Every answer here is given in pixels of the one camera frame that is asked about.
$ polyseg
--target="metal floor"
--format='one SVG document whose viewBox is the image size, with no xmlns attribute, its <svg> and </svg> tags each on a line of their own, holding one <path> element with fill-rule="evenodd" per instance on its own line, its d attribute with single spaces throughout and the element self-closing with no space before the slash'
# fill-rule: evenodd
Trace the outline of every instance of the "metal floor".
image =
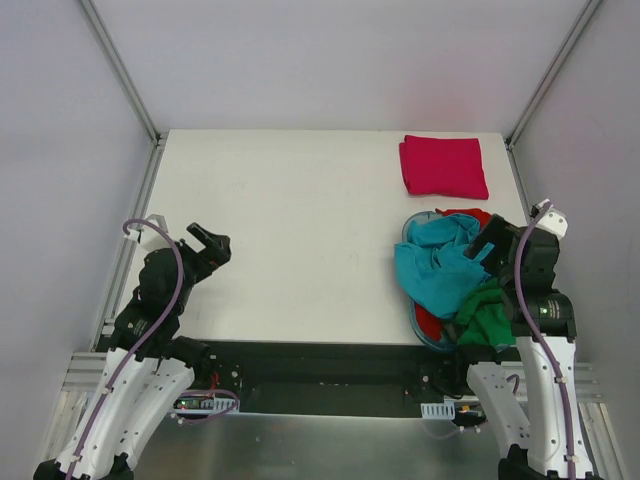
<svg viewBox="0 0 640 480">
<path fill-rule="evenodd" d="M 163 421 L 136 480 L 495 480 L 491 431 L 446 440 L 449 422 L 235 414 L 179 427 Z"/>
</svg>

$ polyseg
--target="white tabletop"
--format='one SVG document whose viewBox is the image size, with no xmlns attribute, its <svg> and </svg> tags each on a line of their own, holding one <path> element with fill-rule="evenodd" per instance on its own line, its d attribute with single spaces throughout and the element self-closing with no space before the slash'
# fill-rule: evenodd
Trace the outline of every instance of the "white tabletop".
<svg viewBox="0 0 640 480">
<path fill-rule="evenodd" d="M 147 213 L 202 246 L 198 222 L 231 237 L 231 262 L 196 285 L 180 335 L 208 340 L 417 344 L 393 246 L 414 213 L 479 207 L 525 223 L 500 134 L 477 137 L 489 200 L 415 198 L 398 144 L 409 132 L 172 130 Z M 137 249 L 124 301 L 137 285 Z"/>
</svg>

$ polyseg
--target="red towel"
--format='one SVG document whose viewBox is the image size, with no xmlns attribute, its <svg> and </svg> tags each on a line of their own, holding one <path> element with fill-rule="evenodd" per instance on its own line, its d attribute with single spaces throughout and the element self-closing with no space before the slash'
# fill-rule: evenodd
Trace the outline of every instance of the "red towel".
<svg viewBox="0 0 640 480">
<path fill-rule="evenodd" d="M 400 166 L 411 195 L 489 198 L 477 138 L 407 135 L 400 144 Z"/>
<path fill-rule="evenodd" d="M 485 212 L 481 208 L 451 208 L 449 210 L 440 210 L 436 208 L 436 212 L 438 212 L 443 217 L 448 217 L 449 215 L 453 215 L 454 213 L 464 213 L 465 215 L 469 215 L 480 223 L 480 228 L 484 228 L 489 220 L 491 220 L 491 214 Z"/>
</svg>

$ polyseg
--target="white wall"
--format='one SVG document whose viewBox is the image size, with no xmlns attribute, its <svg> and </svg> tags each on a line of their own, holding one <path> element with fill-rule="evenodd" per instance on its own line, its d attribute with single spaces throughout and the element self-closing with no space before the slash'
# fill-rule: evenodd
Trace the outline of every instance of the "white wall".
<svg viewBox="0 0 640 480">
<path fill-rule="evenodd" d="M 605 2 L 518 142 L 530 200 L 569 220 L 560 287 L 603 381 L 631 472 L 640 411 L 640 3 Z"/>
<path fill-rule="evenodd" d="M 150 144 L 75 2 L 0 2 L 0 477 L 24 480 Z"/>
<path fill-rule="evenodd" d="M 510 133 L 585 0 L 98 0 L 170 128 Z"/>
</svg>

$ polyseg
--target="purple cable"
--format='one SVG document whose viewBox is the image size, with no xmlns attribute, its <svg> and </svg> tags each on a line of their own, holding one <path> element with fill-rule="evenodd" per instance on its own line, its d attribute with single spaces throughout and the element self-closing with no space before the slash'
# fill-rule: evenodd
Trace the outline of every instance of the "purple cable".
<svg viewBox="0 0 640 480">
<path fill-rule="evenodd" d="M 507 382 L 510 382 L 511 380 L 516 381 L 516 384 L 513 386 L 513 394 L 515 395 L 516 393 L 518 393 L 518 388 L 520 388 L 520 375 L 518 375 L 517 373 L 509 375 L 507 377 Z"/>
<path fill-rule="evenodd" d="M 196 390 L 196 391 L 191 391 L 190 390 L 188 392 L 185 392 L 185 394 L 189 394 L 189 395 L 209 395 L 209 394 L 216 395 L 216 394 L 222 394 L 222 395 L 229 395 L 231 398 L 233 398 L 233 403 L 231 404 L 231 406 L 225 408 L 221 412 L 214 413 L 213 415 L 209 415 L 206 418 L 199 418 L 197 420 L 190 420 L 188 418 L 184 418 L 182 421 L 187 425 L 198 425 L 200 423 L 210 422 L 211 420 L 214 420 L 215 418 L 221 417 L 222 415 L 226 415 L 231 410 L 236 408 L 240 403 L 240 400 L 238 399 L 238 396 L 235 393 L 233 393 L 231 390 L 223 390 L 223 389 L 219 389 L 219 388 L 216 388 L 216 389 L 213 389 L 213 390 Z"/>
<path fill-rule="evenodd" d="M 531 224 L 527 227 L 527 229 L 522 234 L 522 238 L 520 239 L 520 243 L 518 244 L 518 249 L 516 250 L 516 266 L 515 266 L 515 285 L 516 285 L 516 296 L 518 297 L 518 304 L 520 305 L 520 309 L 522 310 L 522 314 L 524 315 L 525 320 L 529 324 L 529 328 L 533 332 L 533 336 L 538 340 L 540 346 L 547 355 L 547 358 L 551 362 L 551 367 L 553 368 L 553 373 L 556 378 L 562 378 L 562 370 L 560 369 L 560 364 L 558 363 L 558 359 L 553 354 L 551 347 L 540 333 L 538 326 L 531 318 L 531 314 L 527 309 L 527 304 L 524 299 L 524 293 L 522 291 L 522 256 L 524 253 L 524 247 L 527 244 L 527 240 L 531 236 L 531 233 L 536 228 L 536 225 L 540 222 L 540 220 L 546 215 L 549 209 L 552 207 L 551 202 L 545 203 L 540 212 L 533 219 Z M 576 464 L 573 461 L 573 456 L 575 455 L 575 445 L 573 438 L 573 418 L 571 417 L 571 403 L 569 401 L 569 390 L 567 389 L 567 385 L 565 383 L 558 383 L 558 387 L 560 388 L 560 398 L 562 399 L 562 410 L 564 412 L 564 424 L 567 435 L 567 469 L 569 471 L 569 480 L 576 480 Z"/>
<path fill-rule="evenodd" d="M 182 256 L 180 255 L 180 251 L 178 250 L 178 247 L 176 246 L 174 241 L 171 239 L 171 237 L 165 231 L 163 231 L 160 227 L 154 225 L 153 223 L 147 220 L 143 220 L 141 218 L 132 218 L 124 222 L 124 224 L 122 225 L 122 230 L 126 235 L 129 235 L 128 227 L 133 224 L 140 224 L 140 225 L 144 225 L 145 227 L 149 227 L 167 241 L 167 243 L 169 244 L 169 247 L 171 247 L 171 250 L 173 250 L 173 254 L 176 256 L 176 264 L 178 267 L 178 279 L 176 281 L 176 288 L 173 291 L 173 296 L 171 297 L 171 300 L 169 300 L 169 303 L 165 307 L 162 314 L 158 317 L 155 323 L 151 325 L 151 328 L 149 328 L 149 330 L 147 330 L 147 332 L 142 337 L 140 337 L 140 339 L 138 339 L 138 341 L 133 345 L 133 347 L 131 347 L 131 349 L 127 352 L 127 354 L 124 356 L 122 361 L 118 364 L 116 369 L 113 371 L 113 375 L 111 375 L 111 379 L 105 385 L 105 388 L 108 389 L 109 391 L 112 390 L 113 384 L 118 379 L 118 376 L 122 372 L 122 369 L 127 364 L 129 359 L 133 357 L 133 355 L 135 355 L 136 351 L 142 346 L 142 344 L 146 342 L 151 335 L 153 335 L 153 333 L 160 327 L 162 322 L 164 322 L 164 320 L 169 316 L 169 313 L 171 313 L 173 306 L 178 301 L 178 296 L 180 295 L 180 290 L 182 289 L 182 281 L 184 279 L 184 267 L 182 265 Z M 106 399 L 107 399 L 107 394 L 103 393 L 100 395 L 100 398 L 96 403 L 96 407 L 93 409 L 93 412 L 91 412 L 91 416 L 87 421 L 87 425 L 84 427 L 82 435 L 80 435 L 80 440 L 78 441 L 78 446 L 73 452 L 73 456 L 75 457 L 80 456 L 80 453 L 84 448 L 84 442 L 87 440 L 87 437 L 91 432 L 91 427 L 93 427 L 93 424 L 95 423 L 96 418 L 98 418 L 98 413 L 100 413 L 100 410 L 102 409 L 102 406 Z M 64 477 L 65 480 L 71 480 L 73 478 L 73 471 L 75 470 L 75 468 L 76 468 L 76 462 L 75 461 L 71 462 L 71 464 L 69 465 L 69 470 L 67 470 L 67 474 Z"/>
</svg>

